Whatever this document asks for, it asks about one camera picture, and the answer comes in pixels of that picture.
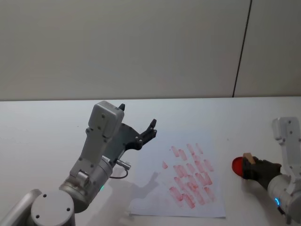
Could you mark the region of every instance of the white paper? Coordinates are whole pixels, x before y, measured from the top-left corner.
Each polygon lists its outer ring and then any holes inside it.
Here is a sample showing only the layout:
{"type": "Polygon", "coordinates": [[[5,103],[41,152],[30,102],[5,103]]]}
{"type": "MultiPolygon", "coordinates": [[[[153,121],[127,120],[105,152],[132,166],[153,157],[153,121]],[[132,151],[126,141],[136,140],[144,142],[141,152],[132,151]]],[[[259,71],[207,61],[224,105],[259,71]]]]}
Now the white paper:
{"type": "Polygon", "coordinates": [[[208,135],[158,131],[139,153],[135,178],[142,189],[154,180],[156,186],[143,198],[133,194],[129,209],[137,215],[225,217],[216,170],[208,135]]]}

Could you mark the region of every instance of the red object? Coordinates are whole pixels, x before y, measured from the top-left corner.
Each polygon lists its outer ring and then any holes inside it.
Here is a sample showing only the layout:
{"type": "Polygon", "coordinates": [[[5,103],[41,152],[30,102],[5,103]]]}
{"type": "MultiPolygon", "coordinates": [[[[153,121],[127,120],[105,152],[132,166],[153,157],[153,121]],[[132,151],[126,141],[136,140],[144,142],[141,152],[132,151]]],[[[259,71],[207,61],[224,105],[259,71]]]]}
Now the red object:
{"type": "Polygon", "coordinates": [[[232,169],[240,177],[243,176],[243,157],[237,157],[233,160],[232,169]]]}

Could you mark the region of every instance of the table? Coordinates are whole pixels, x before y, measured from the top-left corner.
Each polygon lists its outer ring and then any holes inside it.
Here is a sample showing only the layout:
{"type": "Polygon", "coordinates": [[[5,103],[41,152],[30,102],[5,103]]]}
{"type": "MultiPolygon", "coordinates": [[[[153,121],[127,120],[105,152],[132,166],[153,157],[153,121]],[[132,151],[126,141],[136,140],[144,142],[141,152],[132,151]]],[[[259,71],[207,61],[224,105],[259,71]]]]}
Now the table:
{"type": "MultiPolygon", "coordinates": [[[[93,105],[99,100],[0,102],[0,218],[28,191],[57,189],[67,178],[86,139],[93,105]]],[[[76,214],[79,226],[284,226],[267,193],[236,176],[232,160],[244,152],[282,163],[271,122],[280,116],[301,119],[301,97],[111,100],[126,104],[123,122],[144,131],[157,119],[162,129],[206,130],[212,137],[226,218],[126,217],[137,151],[123,160],[133,167],[127,179],[105,185],[89,208],[76,214]]]]}

